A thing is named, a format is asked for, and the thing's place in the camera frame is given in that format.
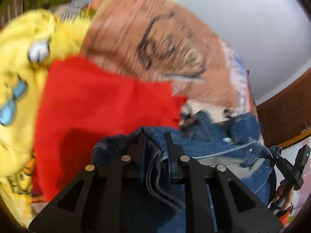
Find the red fabric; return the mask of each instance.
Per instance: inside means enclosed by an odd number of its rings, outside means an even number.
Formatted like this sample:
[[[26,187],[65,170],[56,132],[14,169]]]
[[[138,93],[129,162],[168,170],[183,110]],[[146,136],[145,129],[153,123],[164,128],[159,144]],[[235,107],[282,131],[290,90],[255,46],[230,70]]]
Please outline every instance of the red fabric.
[[[102,137],[140,126],[178,127],[184,97],[171,83],[143,83],[109,74],[83,57],[54,62],[38,113],[35,152],[43,195],[51,201],[91,162]]]
[[[45,197],[42,195],[42,191],[39,185],[37,169],[34,170],[31,177],[32,189],[31,189],[31,203],[46,202]]]

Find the clothing pile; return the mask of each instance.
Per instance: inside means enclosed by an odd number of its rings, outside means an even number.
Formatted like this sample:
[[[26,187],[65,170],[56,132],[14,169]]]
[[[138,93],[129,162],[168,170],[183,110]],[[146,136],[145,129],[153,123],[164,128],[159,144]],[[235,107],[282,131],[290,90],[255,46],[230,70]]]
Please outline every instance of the clothing pile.
[[[171,0],[101,0],[93,18],[63,9],[28,11],[0,32],[0,194],[21,224],[141,132],[148,181],[127,199],[168,210],[159,231],[185,229],[183,190],[159,181],[166,131],[188,156],[226,165],[268,203],[268,158],[278,148],[264,146],[246,72],[219,36]],[[145,232],[150,218],[127,227]]]

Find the brown wooden furniture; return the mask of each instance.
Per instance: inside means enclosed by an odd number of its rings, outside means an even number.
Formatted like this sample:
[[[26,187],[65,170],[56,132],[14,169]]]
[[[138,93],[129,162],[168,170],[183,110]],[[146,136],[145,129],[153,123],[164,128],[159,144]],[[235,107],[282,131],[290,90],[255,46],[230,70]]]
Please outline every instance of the brown wooden furniture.
[[[301,133],[300,135],[298,135],[298,136],[296,136],[290,140],[287,140],[286,142],[278,144],[278,146],[281,147],[282,149],[286,149],[287,147],[290,147],[290,146],[300,142],[301,140],[304,140],[305,138],[307,138],[309,136],[311,136],[311,129]]]
[[[311,127],[311,69],[257,106],[257,112],[268,147],[286,142]]]

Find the printed face drawing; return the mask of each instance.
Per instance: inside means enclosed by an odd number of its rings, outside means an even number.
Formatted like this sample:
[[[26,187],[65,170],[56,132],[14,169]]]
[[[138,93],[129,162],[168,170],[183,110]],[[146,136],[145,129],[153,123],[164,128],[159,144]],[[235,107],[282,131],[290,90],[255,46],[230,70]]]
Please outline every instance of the printed face drawing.
[[[172,20],[173,16],[174,13],[160,15],[150,21],[137,47],[138,58],[147,71],[160,70],[163,75],[196,78],[206,70],[205,56],[195,49],[191,36],[182,34],[181,37],[178,31],[169,32],[178,25]],[[185,26],[179,26],[186,33]]]

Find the blue denim jacket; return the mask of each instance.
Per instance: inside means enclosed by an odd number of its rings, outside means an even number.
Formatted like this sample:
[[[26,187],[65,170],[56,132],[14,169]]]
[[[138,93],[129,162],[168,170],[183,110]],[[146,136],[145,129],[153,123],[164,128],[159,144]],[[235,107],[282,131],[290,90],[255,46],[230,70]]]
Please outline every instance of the blue denim jacket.
[[[139,208],[135,209],[135,211],[144,211],[143,207],[145,206],[149,209],[152,208],[153,216],[151,216],[150,212],[142,212],[140,218],[144,218],[146,227],[154,223],[155,228],[161,229],[159,232],[185,232],[183,227],[185,225],[183,187],[170,186],[168,188],[169,185],[163,183],[161,178],[161,175],[163,175],[161,163],[164,160],[169,160],[167,141],[164,135],[166,131],[171,133],[175,144],[182,146],[186,155],[197,160],[209,157],[239,159],[239,167],[251,168],[259,158],[270,155],[270,151],[258,142],[260,134],[259,124],[250,113],[240,115],[222,125],[212,123],[204,112],[198,112],[196,115],[196,122],[185,132],[168,127],[140,127],[130,135],[103,138],[93,148],[92,163],[98,166],[106,165],[112,158],[126,154],[129,146],[136,141],[139,133],[144,132],[146,135],[145,150],[147,162],[143,164],[146,165],[146,169],[142,171],[145,175],[147,189],[127,187],[128,194],[125,199],[128,206],[126,210],[129,209],[129,204],[133,208]],[[251,176],[241,179],[265,204],[268,203],[270,194],[270,185],[267,179],[272,168],[270,160],[264,159]],[[150,198],[143,199],[150,194],[156,197],[158,201]],[[164,210],[167,210],[167,205],[181,213],[174,213],[170,209],[168,209],[170,212],[164,212]],[[167,216],[168,213],[171,213],[169,219],[162,218],[164,215]],[[131,232],[131,229],[136,232],[146,231],[147,228],[144,225],[140,224],[139,227],[141,228],[133,226],[135,223],[133,223],[134,218],[132,216],[131,213],[130,215],[124,215],[125,220],[123,223],[124,228],[127,229],[126,231]]]

